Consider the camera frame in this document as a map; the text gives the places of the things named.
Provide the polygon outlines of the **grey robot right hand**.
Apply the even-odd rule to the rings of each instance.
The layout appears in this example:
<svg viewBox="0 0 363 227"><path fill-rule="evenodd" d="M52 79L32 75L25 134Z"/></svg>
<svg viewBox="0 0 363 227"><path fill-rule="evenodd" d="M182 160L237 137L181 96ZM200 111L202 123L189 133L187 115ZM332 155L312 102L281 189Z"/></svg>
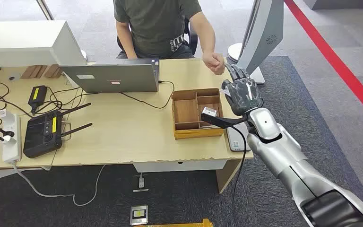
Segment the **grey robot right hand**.
<svg viewBox="0 0 363 227"><path fill-rule="evenodd" d="M225 79L221 90L225 93L232 112L237 116L243 116L252 109L262 107L263 99L258 86L245 69L235 64L225 64L232 80Z"/></svg>

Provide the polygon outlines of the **person's left hand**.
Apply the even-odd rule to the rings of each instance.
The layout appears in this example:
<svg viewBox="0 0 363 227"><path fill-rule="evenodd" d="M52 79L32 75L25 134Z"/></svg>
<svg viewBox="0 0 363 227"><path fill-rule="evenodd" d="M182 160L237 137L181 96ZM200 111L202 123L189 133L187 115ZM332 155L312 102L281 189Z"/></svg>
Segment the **person's left hand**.
<svg viewBox="0 0 363 227"><path fill-rule="evenodd" d="M221 75L225 71L225 59L222 54L215 52L203 53L204 64L216 75Z"/></svg>

